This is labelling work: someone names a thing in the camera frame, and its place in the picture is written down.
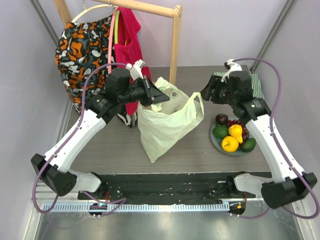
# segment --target bowl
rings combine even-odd
[[[238,120],[239,118],[236,118],[236,117],[229,117],[229,120]],[[222,139],[220,138],[217,138],[214,133],[213,133],[213,130],[214,128],[217,126],[217,124],[213,124],[210,128],[210,132],[209,132],[209,135],[210,135],[210,139],[211,139],[211,142],[212,144],[222,153],[226,154],[226,155],[229,155],[229,156],[234,156],[234,157],[237,157],[237,156],[242,156],[242,155],[245,155],[247,154],[248,152],[245,152],[245,151],[242,151],[240,149],[238,149],[237,151],[234,151],[234,152],[227,152],[225,150],[222,149],[222,146],[221,146],[221,142],[222,142]],[[249,138],[252,139],[253,136],[252,134],[250,134],[249,132]]]

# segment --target white wall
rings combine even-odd
[[[56,142],[68,98],[30,2],[2,3],[0,22],[0,239],[19,240],[36,177],[31,157]]]
[[[52,0],[39,0],[58,36],[63,25]],[[222,65],[231,58],[255,57],[286,0],[141,0],[173,8],[183,6],[179,66]],[[71,17],[83,11],[82,0],[66,0]],[[89,6],[97,5],[86,0]],[[94,10],[82,22],[106,17]],[[172,19],[134,11],[144,60],[151,67],[170,65]]]
[[[320,180],[320,2],[297,1],[284,22],[265,59],[279,68],[283,93],[275,122],[295,159],[307,173]],[[275,101],[278,83],[275,74],[263,63],[258,67],[263,91],[270,106]],[[320,183],[314,187],[320,199]],[[307,197],[307,212],[315,204]],[[320,217],[310,221],[320,236]]]

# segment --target robotic arm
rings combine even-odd
[[[32,157],[32,166],[38,174],[54,155],[40,179],[59,197],[65,196],[70,191],[87,191],[95,198],[104,197],[107,184],[102,184],[98,174],[70,169],[76,156],[99,130],[121,112],[123,105],[140,101],[147,107],[170,100],[147,76],[142,75],[143,66],[144,62],[139,60],[133,66],[128,64],[126,68],[115,68],[108,75],[101,93],[94,95],[85,105],[83,119],[80,117],[67,134],[44,156],[35,154]],[[133,84],[130,84],[130,78],[134,80]]]
[[[229,189],[262,196],[272,209],[305,198],[309,191],[292,168],[295,168],[302,175],[311,188],[317,183],[316,176],[313,173],[305,173],[290,153],[273,123],[273,131],[292,166],[286,162],[270,129],[271,111],[262,98],[253,97],[249,73],[242,70],[241,66],[234,63],[232,59],[225,63],[225,67],[228,69],[225,76],[212,75],[207,86],[201,91],[201,96],[205,101],[231,106],[234,115],[255,137],[272,174],[272,178],[264,178],[248,173],[239,173],[234,178],[228,179]]]

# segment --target bag handle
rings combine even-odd
[[[204,107],[204,103],[202,101],[202,96],[200,92],[194,92],[192,93],[191,97],[188,99],[187,103],[194,101],[196,98],[199,99],[199,103],[200,103],[200,107],[201,107],[201,111],[203,116],[205,115],[205,107]]]

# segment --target white bag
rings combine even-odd
[[[201,94],[194,92],[189,98],[162,77],[155,86],[170,97],[170,101],[138,106],[138,128],[141,142],[150,162],[154,163],[181,138],[194,129],[205,116]]]

